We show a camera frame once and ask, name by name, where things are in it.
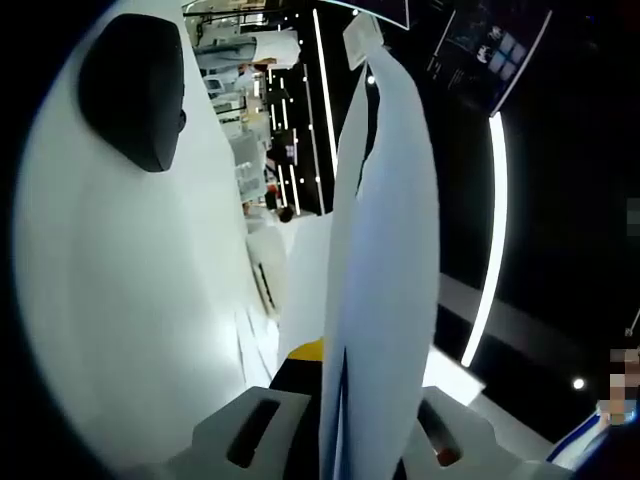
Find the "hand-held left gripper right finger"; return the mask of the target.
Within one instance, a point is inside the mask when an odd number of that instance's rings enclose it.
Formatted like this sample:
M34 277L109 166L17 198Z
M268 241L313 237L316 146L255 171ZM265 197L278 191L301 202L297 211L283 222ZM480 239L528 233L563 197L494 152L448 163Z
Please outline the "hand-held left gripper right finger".
M569 479L546 461L523 460L500 446L494 428L435 386L423 389L399 470L408 479Z

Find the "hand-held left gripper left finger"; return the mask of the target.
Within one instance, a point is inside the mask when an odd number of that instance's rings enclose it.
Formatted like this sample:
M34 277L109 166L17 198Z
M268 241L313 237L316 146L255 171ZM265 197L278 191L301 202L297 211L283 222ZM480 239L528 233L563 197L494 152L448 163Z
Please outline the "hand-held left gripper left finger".
M323 341L288 354L268 388L252 387L193 430L167 462L173 479L318 479Z

